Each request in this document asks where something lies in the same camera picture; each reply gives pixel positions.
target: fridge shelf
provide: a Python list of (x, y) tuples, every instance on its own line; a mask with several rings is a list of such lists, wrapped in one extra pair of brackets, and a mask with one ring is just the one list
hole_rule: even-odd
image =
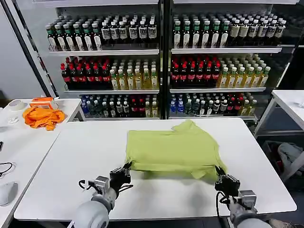
[(101, 50), (101, 51), (50, 51), (52, 56), (131, 56), (131, 55), (158, 55), (159, 49), (135, 50)]
[(279, 53), (281, 47), (172, 48), (172, 54)]
[(90, 94), (158, 94), (159, 89), (150, 90), (66, 90), (66, 94), (79, 96)]
[(263, 92), (266, 87), (256, 88), (205, 88), (205, 89), (170, 89), (172, 94), (181, 93), (237, 93), (237, 92)]
[(154, 5), (158, 0), (33, 0), (37, 7), (59, 8), (78, 6), (115, 6), (115, 5)]

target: beverage bottle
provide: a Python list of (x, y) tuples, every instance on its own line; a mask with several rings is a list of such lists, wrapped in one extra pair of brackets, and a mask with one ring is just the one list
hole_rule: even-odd
[(119, 86), (121, 90), (127, 90), (127, 86), (125, 84), (125, 77), (124, 77), (124, 72), (122, 69), (118, 70), (118, 76), (119, 76)]
[(227, 113), (228, 113), (228, 114), (231, 114), (232, 111), (233, 111), (234, 100), (235, 100), (235, 98), (232, 97), (232, 98), (230, 98), (230, 100), (229, 100), (228, 103), (227, 103)]
[(211, 80), (210, 80), (211, 87), (215, 87), (217, 84), (217, 81), (219, 79), (219, 68), (220, 68), (219, 62), (213, 66)]
[(286, 29), (286, 20), (282, 20), (282, 22), (276, 27), (273, 45), (276, 46), (281, 44), (281, 37)]
[(152, 85), (151, 85), (151, 77), (149, 74), (149, 69), (145, 68), (143, 70), (143, 88), (144, 89), (151, 89)]
[(202, 43), (201, 48), (206, 48), (209, 40), (209, 25), (210, 21), (206, 20), (204, 21), (204, 29), (202, 32)]
[(174, 48), (179, 48), (181, 45), (181, 23), (179, 20), (175, 21), (174, 31), (173, 31), (173, 44)]
[(194, 30), (192, 33), (192, 48), (197, 48), (200, 40), (200, 21), (194, 21)]
[(58, 51), (58, 47), (60, 46), (60, 44), (50, 24), (46, 25), (46, 30), (47, 30), (47, 39), (50, 44), (49, 50)]
[(239, 46), (244, 46), (245, 45), (245, 39), (249, 30), (249, 20), (246, 19), (244, 22), (241, 24), (239, 33), (238, 33), (238, 45)]
[(238, 74), (236, 74), (236, 79), (233, 83), (233, 88), (241, 87), (242, 81), (244, 79), (245, 67), (240, 67), (238, 70)]
[(213, 111), (213, 101), (209, 100), (208, 107), (206, 108), (206, 115), (211, 115)]
[(207, 63), (207, 67), (205, 69), (205, 72), (204, 72), (204, 86), (205, 87), (209, 87), (210, 85), (210, 79), (211, 79), (211, 61), (209, 61)]
[(116, 115), (116, 109), (114, 107), (114, 102), (113, 101), (110, 101), (110, 113), (111, 113), (111, 117), (112, 118), (116, 118), (117, 115)]
[(245, 100), (244, 106), (239, 110), (238, 115), (247, 115), (247, 111), (249, 108), (249, 100)]
[(239, 20), (237, 19), (231, 25), (229, 46), (235, 46), (237, 44), (239, 29), (240, 25)]
[(220, 108), (219, 108), (219, 112), (221, 113), (221, 114), (224, 114), (225, 113), (225, 111), (226, 111), (226, 109), (227, 109), (227, 100), (226, 99), (224, 99), (222, 102), (221, 102), (221, 104), (220, 104)]
[(60, 25), (55, 25), (56, 33), (57, 33), (57, 40), (60, 44), (61, 50), (67, 51), (67, 40), (65, 39), (65, 35), (62, 33), (62, 29)]
[(196, 99), (196, 101), (193, 103), (193, 106), (192, 106), (192, 110), (191, 110), (191, 113), (196, 116), (199, 114), (199, 109), (200, 109), (200, 100), (199, 99)]
[(190, 21), (185, 21), (184, 31), (183, 31), (183, 48), (188, 48), (190, 39)]
[(225, 88), (226, 80), (228, 74), (228, 67), (224, 67), (220, 76), (218, 77), (217, 88)]
[(220, 42), (219, 42), (220, 48), (224, 48), (226, 46), (227, 38), (228, 38), (229, 24), (230, 24), (230, 21), (228, 21), (228, 20), (224, 21), (223, 29), (222, 29), (222, 32), (220, 35)]
[(112, 43), (117, 44), (119, 40), (119, 31), (115, 21), (111, 22), (110, 32), (111, 32)]
[(257, 87), (258, 82), (259, 82), (260, 77), (261, 77), (261, 71), (262, 71), (262, 67), (258, 66), (256, 68), (256, 72), (252, 74), (252, 78), (251, 78), (251, 82), (249, 84), (249, 87)]
[(216, 48), (219, 39), (219, 25), (220, 21), (216, 20), (213, 23), (213, 30), (211, 32), (211, 48)]
[(113, 69), (110, 70), (110, 74), (111, 74), (111, 82), (112, 82), (113, 90), (120, 90), (120, 85), (119, 83), (117, 83), (116, 73)]

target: bottle label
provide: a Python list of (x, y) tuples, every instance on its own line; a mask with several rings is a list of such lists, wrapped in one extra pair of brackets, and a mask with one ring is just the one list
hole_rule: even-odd
[(147, 28), (144, 27), (139, 27), (139, 38), (140, 39), (146, 39), (148, 37), (148, 34), (147, 34)]
[(129, 85), (129, 89), (134, 89), (133, 79), (128, 79), (128, 85)]
[(236, 86), (235, 86), (236, 88), (241, 87), (242, 80), (243, 80), (243, 78), (242, 78), (242, 77), (238, 77), (238, 78), (237, 78), (237, 81), (236, 81)]
[(157, 87), (157, 78), (152, 78), (151, 81), (152, 81), (152, 89), (156, 89), (156, 87)]
[(121, 89), (121, 90), (125, 90), (125, 87), (124, 87), (124, 80), (123, 80), (123, 79), (119, 79), (119, 84), (120, 84), (120, 89)]
[(187, 47), (188, 47), (189, 38), (190, 38), (190, 34), (185, 34), (185, 35), (184, 35), (183, 48), (187, 48)]
[(223, 48), (224, 46), (226, 46), (227, 38), (228, 38), (228, 33), (223, 33), (222, 37), (220, 39), (220, 44), (219, 44), (220, 48)]
[(275, 35), (275, 30), (276, 29), (276, 26), (268, 26), (268, 30), (267, 30), (267, 33), (266, 33), (266, 36), (271, 38)]
[(231, 77), (230, 80), (229, 80), (229, 84), (228, 84), (228, 88), (232, 88), (233, 87), (233, 83), (234, 83), (234, 80), (236, 78), (235, 77)]
[(189, 80), (193, 80), (195, 78), (195, 75), (188, 75)]
[(149, 109), (146, 109), (146, 117), (151, 117), (151, 112)]
[(142, 89), (142, 82), (139, 79), (135, 80), (135, 84), (136, 89)]
[(246, 81), (245, 81), (244, 87), (245, 87), (245, 88), (248, 88), (250, 82), (251, 82), (251, 77), (248, 77), (248, 78), (246, 79)]
[(58, 51), (54, 38), (49, 37), (48, 41), (49, 41), (49, 44), (51, 45), (51, 51)]
[(66, 37), (66, 41), (71, 51), (75, 51), (74, 43), (71, 37)]
[(230, 36), (237, 37), (239, 31), (239, 26), (231, 26)]
[(257, 28), (258, 26), (249, 26), (248, 36), (255, 37), (257, 35)]
[(109, 112), (107, 110), (104, 110), (104, 116), (105, 118), (109, 117)]
[(66, 47), (66, 44), (65, 44), (65, 40), (62, 38), (62, 37), (58, 37), (58, 42), (62, 48), (63, 51), (67, 51), (67, 47)]
[(130, 38), (131, 39), (137, 39), (138, 34), (137, 34), (137, 28), (129, 28), (129, 33), (130, 33)]
[(157, 117), (157, 110), (152, 110), (153, 117)]
[(180, 47), (180, 34), (175, 34), (174, 35), (174, 48), (179, 48)]
[(212, 35), (211, 47), (215, 48), (217, 46), (218, 38), (219, 38), (218, 33), (214, 33)]
[(117, 28), (110, 28), (111, 31), (111, 38), (112, 39), (118, 39), (118, 29)]
[(263, 77), (261, 83), (260, 83), (260, 87), (264, 87), (265, 86), (265, 83), (267, 81), (268, 77)]
[(205, 33), (202, 38), (201, 48), (206, 48), (208, 43), (209, 34)]
[(83, 51), (84, 50), (84, 45), (82, 43), (81, 37), (75, 37), (75, 39), (76, 39), (76, 42), (78, 44), (79, 51)]
[(111, 38), (111, 32), (110, 29), (101, 29), (101, 34), (103, 36), (103, 39), (110, 39)]
[(89, 36), (85, 36), (86, 46), (88, 51), (93, 51), (91, 38)]
[(98, 51), (102, 50), (100, 37), (99, 36), (94, 36), (94, 40), (95, 40), (95, 43), (96, 43), (97, 50)]
[(241, 26), (241, 28), (239, 29), (239, 37), (246, 37), (247, 33), (248, 33), (248, 26)]
[(128, 34), (127, 34), (127, 28), (119, 28), (119, 38), (120, 39), (127, 39), (128, 38)]
[(192, 48), (197, 48), (198, 47), (199, 38), (200, 38), (199, 34), (195, 33), (193, 35)]
[(155, 39), (156, 38), (156, 27), (149, 27), (148, 28), (149, 38)]
[(220, 85), (219, 85), (220, 88), (224, 88), (225, 87), (226, 79), (227, 79), (226, 77), (222, 77), (222, 79), (220, 81)]
[(117, 90), (118, 89), (118, 84), (117, 84), (117, 81), (115, 79), (112, 80), (112, 85), (113, 85), (113, 90)]

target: yellow drink bottle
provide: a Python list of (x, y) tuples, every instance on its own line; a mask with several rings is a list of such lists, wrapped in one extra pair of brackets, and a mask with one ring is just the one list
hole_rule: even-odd
[(252, 79), (252, 73), (254, 68), (251, 66), (248, 69), (248, 73), (244, 75), (241, 87), (248, 88)]
[(265, 67), (264, 73), (261, 75), (260, 81), (258, 83), (258, 87), (264, 87), (265, 86), (265, 83), (268, 79), (268, 74), (269, 74), (270, 69), (271, 68), (269, 66)]

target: bottle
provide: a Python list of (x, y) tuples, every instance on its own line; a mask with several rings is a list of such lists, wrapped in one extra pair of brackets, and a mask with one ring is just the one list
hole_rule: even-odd
[(65, 39), (65, 35), (62, 33), (62, 29), (60, 25), (55, 25), (56, 33), (57, 33), (57, 40), (60, 44), (62, 51), (67, 51), (67, 40)]
[(126, 78), (125, 78), (125, 76), (124, 76), (124, 72), (123, 72), (122, 69), (119, 69), (119, 70), (118, 70), (118, 76), (119, 76), (119, 85), (120, 85), (120, 89), (121, 89), (121, 90), (127, 90), (128, 88), (127, 88), (127, 86), (126, 86), (126, 84), (125, 84)]
[(261, 77), (261, 71), (262, 71), (262, 67), (258, 66), (256, 68), (256, 72), (252, 74), (252, 79), (251, 79), (251, 82), (249, 84), (249, 87), (257, 87), (258, 82), (259, 82), (260, 77)]
[(143, 70), (143, 88), (144, 89), (151, 89), (152, 85), (151, 85), (151, 77), (149, 74), (149, 69), (145, 68)]
[(180, 47), (181, 41), (181, 23), (179, 20), (175, 21), (174, 31), (173, 31), (173, 44), (174, 48)]
[(211, 32), (211, 48), (216, 48), (219, 38), (219, 25), (220, 21), (216, 20), (213, 23), (213, 30)]
[(220, 35), (219, 47), (224, 48), (226, 46), (227, 38), (228, 38), (228, 30), (229, 30), (230, 21), (225, 20), (223, 29)]
[(213, 111), (213, 101), (212, 100), (210, 100), (209, 101), (209, 105), (208, 105), (208, 107), (207, 107), (207, 111), (206, 111), (206, 115), (211, 115), (212, 114), (212, 111)]
[(139, 69), (135, 69), (135, 88), (137, 90), (143, 89), (143, 81), (142, 81), (142, 76), (140, 74)]
[(255, 115), (255, 109), (256, 109), (257, 100), (252, 100), (251, 104), (249, 105), (247, 109), (247, 115), (253, 116)]
[(152, 102), (152, 116), (153, 117), (158, 117), (158, 109), (157, 109), (156, 101)]
[(241, 87), (249, 88), (249, 85), (250, 85), (250, 82), (251, 82), (251, 79), (252, 79), (253, 71), (254, 71), (254, 68), (252, 66), (249, 67), (247, 74), (245, 74), (245, 76), (243, 77)]
[(239, 110), (238, 115), (244, 116), (247, 115), (249, 109), (249, 100), (245, 100), (244, 106)]
[(200, 40), (200, 21), (194, 21), (194, 29), (192, 33), (192, 48), (197, 48)]
[(240, 25), (239, 20), (237, 19), (231, 25), (229, 46), (235, 46), (237, 44), (239, 29)]
[(237, 68), (235, 66), (231, 68), (231, 72), (227, 76), (227, 80), (226, 80), (226, 84), (225, 84), (226, 88), (233, 87), (234, 81), (236, 79), (236, 71), (237, 71)]
[(204, 21), (204, 29), (202, 33), (202, 43), (201, 43), (201, 48), (206, 48), (209, 40), (209, 25), (210, 21), (206, 20)]
[(225, 88), (226, 80), (228, 74), (228, 67), (224, 67), (220, 76), (218, 77), (217, 88)]
[(234, 80), (233, 88), (241, 87), (244, 78), (244, 73), (245, 73), (245, 67), (240, 67), (238, 70), (238, 74), (236, 74), (236, 79)]
[(117, 83), (117, 77), (115, 71), (113, 69), (110, 70), (110, 74), (111, 74), (111, 82), (112, 82), (113, 90), (119, 90), (120, 87), (119, 87), (119, 83)]

